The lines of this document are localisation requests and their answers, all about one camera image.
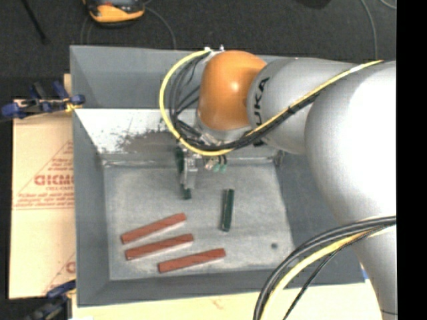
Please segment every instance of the electronic device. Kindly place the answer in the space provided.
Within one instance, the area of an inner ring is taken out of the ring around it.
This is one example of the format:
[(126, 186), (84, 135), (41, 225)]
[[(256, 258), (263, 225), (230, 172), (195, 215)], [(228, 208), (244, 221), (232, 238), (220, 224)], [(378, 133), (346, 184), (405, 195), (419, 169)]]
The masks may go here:
[(145, 11), (141, 0), (82, 0), (91, 18), (102, 26), (120, 27), (137, 21)]

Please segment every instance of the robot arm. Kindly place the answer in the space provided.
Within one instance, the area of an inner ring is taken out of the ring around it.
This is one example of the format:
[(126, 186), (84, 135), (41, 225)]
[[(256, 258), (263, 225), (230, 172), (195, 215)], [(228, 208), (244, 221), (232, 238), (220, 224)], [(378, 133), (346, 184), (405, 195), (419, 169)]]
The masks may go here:
[[(316, 184), (339, 223), (395, 215), (396, 62), (357, 72), (354, 67), (312, 58), (278, 59), (267, 65), (243, 51), (217, 54), (202, 75), (197, 128), (222, 148), (212, 153), (227, 153), (224, 144), (248, 137), (308, 91), (348, 72), (262, 141), (307, 155)], [(396, 228), (356, 244), (354, 250), (370, 277), (383, 319), (397, 319)]]

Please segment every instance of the cardboard sheet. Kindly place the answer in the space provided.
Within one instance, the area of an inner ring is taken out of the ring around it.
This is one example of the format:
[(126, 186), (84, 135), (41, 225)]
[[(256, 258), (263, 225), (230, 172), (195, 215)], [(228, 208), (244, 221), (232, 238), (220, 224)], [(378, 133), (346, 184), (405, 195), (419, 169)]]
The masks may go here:
[(13, 121), (10, 299), (45, 296), (75, 278), (71, 118)]

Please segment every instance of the kuka logo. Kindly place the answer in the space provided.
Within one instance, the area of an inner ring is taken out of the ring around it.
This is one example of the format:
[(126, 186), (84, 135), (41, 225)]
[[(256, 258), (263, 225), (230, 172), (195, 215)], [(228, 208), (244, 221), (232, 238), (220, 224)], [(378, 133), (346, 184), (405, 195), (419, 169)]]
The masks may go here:
[(34, 177), (34, 184), (38, 186), (45, 186), (45, 185), (73, 185), (74, 184), (74, 175), (62, 175), (62, 174), (56, 174), (56, 175), (36, 175)]
[(266, 82), (269, 80), (270, 78), (264, 78), (260, 84), (258, 85), (258, 89), (260, 90), (260, 94), (258, 95), (258, 93), (255, 94), (255, 105), (254, 105), (254, 114), (255, 116), (258, 118), (258, 120), (256, 121), (256, 125), (261, 125), (262, 124), (262, 120), (261, 120), (261, 113), (260, 113), (260, 109), (261, 109), (261, 98), (262, 98), (262, 93), (264, 92), (264, 85), (266, 84)]

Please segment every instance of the yellow cable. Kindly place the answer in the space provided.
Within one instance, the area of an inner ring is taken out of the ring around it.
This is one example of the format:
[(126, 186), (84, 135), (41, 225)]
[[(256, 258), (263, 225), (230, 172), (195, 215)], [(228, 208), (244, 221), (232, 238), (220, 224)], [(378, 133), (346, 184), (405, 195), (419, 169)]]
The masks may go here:
[[(388, 228), (385, 228), (381, 231), (378, 231), (378, 232), (371, 234), (369, 237), (380, 235), (380, 234), (383, 234), (383, 233), (388, 232), (390, 230), (391, 230), (391, 227), (388, 227)], [(296, 275), (298, 275), (304, 268), (306, 268), (308, 265), (312, 264), (313, 262), (316, 262), (317, 260), (325, 257), (326, 255), (334, 252), (335, 250), (338, 250), (339, 248), (341, 248), (345, 244), (365, 235), (369, 231), (370, 230), (362, 231), (362, 232), (357, 233), (355, 235), (352, 235), (352, 236), (349, 236), (349, 237), (346, 237), (343, 239), (339, 239), (339, 240), (333, 242), (332, 244), (329, 244), (327, 247), (324, 247), (324, 248), (316, 251), (315, 253), (311, 254), (310, 256), (306, 257), (305, 259), (300, 261), (298, 264), (296, 264), (295, 267), (293, 267), (291, 270), (289, 270), (288, 273), (282, 277), (282, 279), (276, 285), (274, 290), (271, 292), (270, 297), (268, 298), (266, 305), (264, 307), (264, 310), (261, 314), (260, 320), (268, 319), (268, 313), (270, 312), (271, 305), (274, 303), (274, 301), (278, 297), (278, 293), (281, 290), (283, 290), (288, 285), (288, 283)]]
[(307, 99), (313, 95), (315, 95), (316, 93), (318, 93), (320, 90), (326, 88), (328, 85), (331, 85), (333, 83), (335, 83), (336, 81), (338, 81), (339, 79), (357, 72), (359, 70), (365, 69), (366, 67), (369, 67), (371, 65), (374, 64), (378, 64), (380, 62), (382, 62), (383, 60), (379, 60), (379, 61), (371, 61), (369, 63), (365, 63), (365, 64), (361, 64), (358, 65), (357, 67), (353, 67), (343, 73), (340, 73), (338, 75), (336, 75), (335, 77), (327, 80), (325, 83), (319, 85), (318, 87), (316, 87), (315, 89), (309, 91), (308, 93), (306, 93), (304, 96), (300, 97), (299, 99), (297, 99), (296, 101), (294, 101), (289, 107), (285, 108), (284, 110), (280, 111), (276, 116), (273, 116), (271, 119), (267, 120), (266, 122), (262, 123), (261, 125), (259, 125), (258, 127), (256, 127), (255, 129), (251, 130), (246, 136), (251, 135), (253, 133), (255, 133), (256, 131), (259, 131), (260, 129), (263, 129), (265, 126), (269, 125), (270, 123), (274, 122), (276, 119), (278, 119), (280, 116), (282, 116), (284, 113), (288, 112), (290, 109), (294, 108), (296, 105), (298, 105), (298, 103), (301, 103), (304, 99)]
[(177, 140), (182, 143), (182, 145), (186, 148), (188, 148), (190, 151), (193, 151), (194, 153), (198, 153), (200, 155), (205, 155), (205, 156), (219, 156), (219, 155), (224, 155), (227, 154), (229, 152), (231, 152), (233, 149), (222, 149), (220, 151), (202, 151), (201, 149), (198, 149), (194, 146), (191, 146), (187, 141), (185, 141), (185, 139), (183, 139), (181, 137), (181, 134), (178, 133), (178, 131), (175, 129), (175, 127), (173, 126), (172, 122), (169, 120), (169, 117), (167, 116), (166, 110), (165, 110), (165, 105), (164, 105), (164, 97), (165, 97), (165, 90), (167, 87), (167, 84), (170, 80), (170, 78), (172, 77), (172, 75), (175, 73), (175, 71), (177, 71), (179, 69), (179, 67), (181, 67), (184, 63), (187, 63), (188, 61), (191, 61), (193, 58), (196, 57), (200, 57), (206, 53), (211, 52), (211, 50), (203, 50), (203, 51), (198, 51), (198, 52), (194, 52), (191, 55), (188, 55), (182, 59), (180, 59), (170, 70), (169, 72), (166, 74), (161, 87), (160, 87), (160, 92), (159, 92), (159, 106), (160, 106), (160, 113), (161, 116), (163, 117), (163, 120), (165, 121), (165, 124), (167, 126), (167, 128), (170, 130), (170, 132), (173, 134), (174, 137), (177, 138)]
[[(200, 57), (200, 56), (205, 55), (206, 53), (209, 53), (209, 52), (211, 52), (210, 49), (191, 53), (190, 55), (188, 55), (188, 56), (180, 59), (167, 72), (165, 78), (163, 79), (163, 82), (161, 83), (161, 87), (160, 87), (160, 92), (159, 92), (159, 106), (160, 106), (161, 116), (163, 117), (163, 120), (165, 121), (165, 124), (166, 124), (167, 128), (173, 134), (173, 136), (176, 137), (177, 140), (184, 147), (186, 147), (190, 151), (192, 151), (194, 153), (197, 153), (197, 154), (200, 154), (200, 155), (210, 156), (210, 157), (217, 157), (217, 156), (224, 155), (224, 154), (227, 154), (227, 153), (233, 151), (234, 148), (231, 148), (231, 149), (221, 149), (221, 150), (218, 150), (218, 151), (204, 151), (202, 149), (198, 149), (197, 147), (194, 147), (194, 146), (190, 145), (185, 139), (183, 139), (181, 137), (181, 134), (178, 133), (178, 131), (173, 126), (172, 122), (169, 120), (169, 117), (167, 116), (167, 112), (165, 110), (165, 105), (164, 105), (165, 90), (166, 90), (167, 84), (169, 83), (169, 80), (171, 79), (171, 77), (175, 73), (175, 71), (177, 71), (184, 63), (187, 63), (188, 61), (191, 61), (193, 58)], [(345, 76), (347, 76), (347, 75), (349, 75), (349, 74), (351, 74), (353, 72), (359, 71), (361, 69), (364, 69), (366, 67), (369, 67), (371, 65), (374, 65), (374, 64), (377, 64), (377, 63), (380, 63), (380, 62), (382, 62), (382, 60), (372, 61), (372, 62), (369, 62), (369, 63), (361, 64), (361, 65), (353, 67), (353, 68), (351, 68), (351, 69), (349, 69), (349, 70), (347, 70), (347, 71), (345, 71), (343, 73), (340, 73), (340, 74), (334, 76), (333, 78), (327, 80), (325, 83), (319, 85), (315, 89), (313, 89), (313, 90), (309, 91), (308, 93), (306, 93), (303, 97), (301, 97), (297, 101), (293, 102), (289, 107), (285, 108), (283, 111), (281, 111), (280, 113), (278, 113), (276, 116), (272, 117), (271, 119), (269, 119), (266, 122), (262, 123), (260, 126), (258, 126), (255, 129), (251, 130), (245, 136), (252, 135), (256, 131), (259, 131), (259, 130), (263, 129), (264, 127), (268, 126), (270, 123), (274, 122), (277, 118), (279, 118), (280, 116), (282, 116), (284, 113), (288, 112), (290, 109), (292, 109), (293, 107), (295, 107), (298, 103), (300, 103), (304, 99), (307, 99), (307, 98), (315, 95), (320, 90), (322, 90), (325, 87), (327, 87), (328, 85), (330, 85), (332, 83), (335, 83), (339, 79), (341, 79), (341, 78), (343, 78), (343, 77), (345, 77)]]

